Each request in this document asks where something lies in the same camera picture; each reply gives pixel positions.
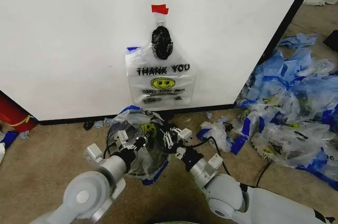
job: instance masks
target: black cable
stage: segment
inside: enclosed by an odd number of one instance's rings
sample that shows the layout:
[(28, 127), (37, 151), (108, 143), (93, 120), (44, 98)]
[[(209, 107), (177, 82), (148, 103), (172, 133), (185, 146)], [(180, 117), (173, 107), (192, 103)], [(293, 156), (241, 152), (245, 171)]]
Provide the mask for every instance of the black cable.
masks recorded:
[(260, 174), (260, 176), (259, 176), (259, 178), (258, 178), (258, 180), (257, 180), (256, 187), (258, 187), (258, 184), (259, 184), (260, 179), (262, 178), (264, 172), (265, 172), (265, 171), (268, 169), (268, 167), (271, 165), (271, 163), (272, 163), (272, 162), (269, 162), (269, 163), (264, 167), (262, 173)]
[[(219, 155), (220, 157), (222, 157), (221, 152), (220, 152), (220, 150), (219, 150), (219, 148), (218, 148), (218, 145), (217, 145), (216, 140), (214, 139), (214, 137), (210, 136), (209, 138), (207, 138), (208, 141), (211, 140), (211, 139), (212, 139), (213, 142), (215, 143), (215, 147), (216, 147), (216, 150), (217, 150), (218, 155)], [(222, 161), (222, 165), (223, 165), (223, 168), (224, 168), (224, 170), (226, 171), (226, 173), (227, 173), (229, 176), (232, 176), (232, 175), (230, 174), (229, 170), (227, 169), (226, 164), (224, 163), (224, 161)]]
[(206, 142), (208, 142), (208, 140), (206, 139), (205, 141), (201, 142), (201, 143), (198, 143), (196, 145), (192, 145), (192, 146), (185, 146), (185, 147), (191, 147), (191, 148), (195, 148), (195, 147), (198, 147), (198, 146), (201, 146), (203, 144), (205, 144)]
[(105, 149), (105, 151), (104, 151), (104, 159), (106, 158), (107, 151), (108, 151), (109, 157), (111, 157), (111, 153), (110, 153), (110, 150), (109, 150), (109, 149), (110, 149), (112, 146), (116, 146), (116, 143), (115, 143), (115, 142), (114, 142), (114, 143), (111, 143), (110, 145), (108, 145), (108, 146), (106, 147), (106, 149)]

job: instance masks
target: plastic bag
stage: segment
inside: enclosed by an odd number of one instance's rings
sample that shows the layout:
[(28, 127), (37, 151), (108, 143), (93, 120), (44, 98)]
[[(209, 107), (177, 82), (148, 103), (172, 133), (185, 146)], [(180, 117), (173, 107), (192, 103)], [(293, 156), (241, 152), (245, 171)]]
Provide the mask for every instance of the plastic bag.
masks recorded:
[(329, 125), (299, 123), (296, 126), (267, 124), (262, 133), (255, 133), (252, 143), (264, 158), (284, 166), (307, 167), (335, 134)]
[(319, 59), (303, 71), (299, 71), (297, 76), (308, 77), (312, 74), (328, 75), (335, 68), (335, 63), (329, 59)]
[(283, 80), (292, 81), (297, 77), (299, 71), (305, 70), (312, 64), (311, 50), (300, 48), (284, 62), (281, 76)]
[(298, 99), (299, 115), (296, 120), (313, 119), (317, 113), (333, 109), (338, 103), (338, 77), (314, 77), (302, 80), (290, 88)]
[(324, 147), (324, 152), (327, 157), (327, 164), (321, 170), (321, 173), (334, 181), (338, 181), (338, 148), (333, 144), (328, 144)]
[[(217, 146), (220, 150), (223, 150), (224, 152), (230, 151), (232, 139), (227, 137), (226, 127), (223, 123), (203, 122), (200, 126), (201, 130), (209, 129), (203, 134), (204, 138), (211, 136), (216, 140)], [(213, 148), (216, 149), (213, 141), (209, 141), (209, 143)]]
[(168, 154), (163, 152), (163, 141), (157, 138), (157, 132), (163, 120), (160, 115), (148, 110), (128, 109), (117, 115), (110, 123), (107, 143), (113, 144), (114, 136), (119, 130), (125, 130), (128, 143), (133, 144), (144, 132), (151, 132), (146, 147), (141, 148), (132, 162), (128, 176), (145, 180), (153, 180), (167, 164)]
[(173, 45), (163, 18), (157, 19), (157, 24), (152, 42), (128, 49), (125, 57), (133, 103), (146, 108), (187, 106), (193, 95), (195, 71)]

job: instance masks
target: smiley face logo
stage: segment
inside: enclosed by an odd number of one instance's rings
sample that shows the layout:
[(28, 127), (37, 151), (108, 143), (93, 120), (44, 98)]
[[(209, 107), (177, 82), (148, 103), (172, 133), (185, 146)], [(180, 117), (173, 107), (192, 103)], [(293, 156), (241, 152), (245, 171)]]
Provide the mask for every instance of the smiley face logo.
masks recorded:
[(169, 78), (156, 78), (151, 81), (151, 84), (157, 89), (170, 89), (175, 86), (175, 81)]

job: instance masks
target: black baseboard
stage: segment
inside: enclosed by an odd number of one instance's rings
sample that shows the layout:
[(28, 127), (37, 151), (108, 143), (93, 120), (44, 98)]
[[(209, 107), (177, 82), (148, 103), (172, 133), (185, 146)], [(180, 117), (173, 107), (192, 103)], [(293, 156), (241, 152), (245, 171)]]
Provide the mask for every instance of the black baseboard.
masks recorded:
[[(235, 107), (234, 104), (225, 104), (225, 105), (205, 106), (205, 107), (196, 107), (196, 108), (160, 110), (156, 112), (159, 113), (164, 119), (167, 120), (167, 119), (172, 118), (175, 114), (180, 114), (180, 113), (232, 109), (234, 107)], [(39, 124), (40, 125), (61, 125), (61, 124), (84, 123), (84, 122), (89, 122), (89, 121), (104, 120), (105, 117), (114, 118), (115, 116), (116, 115), (107, 115), (107, 116), (96, 116), (96, 117), (79, 117), (79, 118), (42, 120), (42, 121), (39, 121)]]

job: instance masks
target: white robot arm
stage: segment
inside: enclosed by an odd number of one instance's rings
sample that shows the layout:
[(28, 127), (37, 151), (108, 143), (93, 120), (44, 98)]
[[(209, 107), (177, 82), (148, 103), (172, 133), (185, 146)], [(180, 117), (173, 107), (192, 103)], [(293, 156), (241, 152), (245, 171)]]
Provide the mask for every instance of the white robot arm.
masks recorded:
[(68, 224), (75, 219), (97, 222), (125, 188), (123, 175), (136, 158), (135, 152), (146, 143), (147, 134), (137, 138), (133, 145), (124, 145), (120, 152), (115, 152), (109, 159), (103, 159), (102, 151), (96, 144), (87, 147), (85, 156), (97, 170), (74, 178), (64, 192), (63, 204), (31, 224)]
[(325, 218), (318, 211), (279, 196), (268, 190), (237, 182), (226, 174), (217, 174), (223, 162), (214, 155), (208, 162), (193, 148), (178, 148), (176, 155), (195, 179), (208, 201), (210, 210), (224, 219), (239, 224), (324, 224)]
[[(270, 191), (218, 174), (222, 157), (215, 154), (207, 162), (202, 154), (189, 146), (192, 135), (189, 129), (172, 127), (162, 133), (166, 151), (183, 161), (185, 169), (205, 194), (210, 210), (217, 216), (239, 224), (323, 224), (334, 220)], [(122, 150), (103, 159), (102, 151), (95, 144), (89, 146), (85, 154), (96, 164), (97, 170), (74, 178), (66, 188), (63, 204), (31, 224), (66, 224), (75, 219), (90, 219), (95, 223), (108, 211), (125, 187), (123, 175), (135, 159), (135, 152), (147, 143), (147, 134), (133, 145), (126, 144), (125, 133), (118, 135), (117, 145)]]

